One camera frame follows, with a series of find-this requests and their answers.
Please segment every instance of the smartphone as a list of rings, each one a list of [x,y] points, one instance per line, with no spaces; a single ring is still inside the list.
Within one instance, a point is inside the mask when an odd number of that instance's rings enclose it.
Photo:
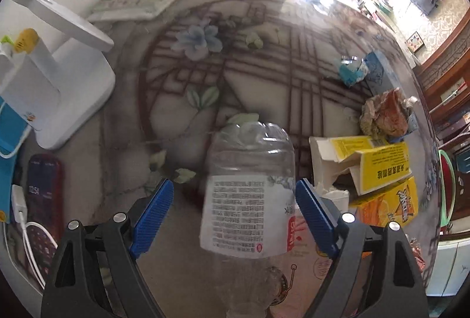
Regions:
[[[27,172],[28,221],[44,226],[58,243],[63,233],[63,166],[51,154],[31,156]],[[48,236],[35,226],[27,229],[31,249],[44,279],[56,252]]]

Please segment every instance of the tabletop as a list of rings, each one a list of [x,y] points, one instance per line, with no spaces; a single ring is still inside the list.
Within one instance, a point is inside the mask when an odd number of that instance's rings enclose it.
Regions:
[[[334,0],[177,0],[152,21],[96,25],[115,42],[106,57],[116,87],[56,152],[65,168],[65,218],[105,221],[148,195],[162,177],[172,179],[173,205],[150,251],[138,259],[170,318],[224,316],[199,229],[207,150],[230,119],[284,128],[297,178],[312,179],[308,138],[360,134],[358,116],[371,96],[364,82],[350,89],[342,84],[341,56],[381,51],[406,96],[424,99],[404,44]],[[206,47],[195,49],[202,39]],[[418,103],[414,112],[419,128],[405,141],[420,205],[404,230],[421,244],[427,284],[439,240],[438,156],[425,106]],[[23,161],[37,151],[30,136]]]

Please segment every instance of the picture frame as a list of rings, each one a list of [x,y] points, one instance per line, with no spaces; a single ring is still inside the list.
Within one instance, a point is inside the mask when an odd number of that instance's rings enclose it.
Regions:
[[[412,53],[416,53],[419,49],[421,49],[421,47],[424,46],[424,42],[417,31],[415,31],[411,37],[407,39],[407,46]]]

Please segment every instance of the charger plug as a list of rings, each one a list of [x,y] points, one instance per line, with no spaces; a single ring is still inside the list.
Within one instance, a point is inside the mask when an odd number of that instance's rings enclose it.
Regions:
[[[19,185],[11,186],[11,205],[13,207],[13,214],[17,223],[26,222],[28,216],[28,207],[24,198],[23,187]]]

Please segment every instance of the metal screw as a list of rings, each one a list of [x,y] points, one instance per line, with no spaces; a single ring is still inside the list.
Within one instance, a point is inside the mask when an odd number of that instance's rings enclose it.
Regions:
[[[114,222],[123,222],[126,219],[124,213],[116,213],[113,217]]]
[[[343,219],[344,222],[349,222],[349,223],[354,222],[354,220],[356,219],[354,215],[351,213],[344,213],[341,216],[341,218]]]
[[[70,221],[69,222],[69,229],[70,230],[74,230],[76,228],[78,228],[78,221],[77,220],[73,220],[73,221]]]
[[[391,230],[400,230],[400,224],[395,221],[391,221],[388,223],[388,226]]]

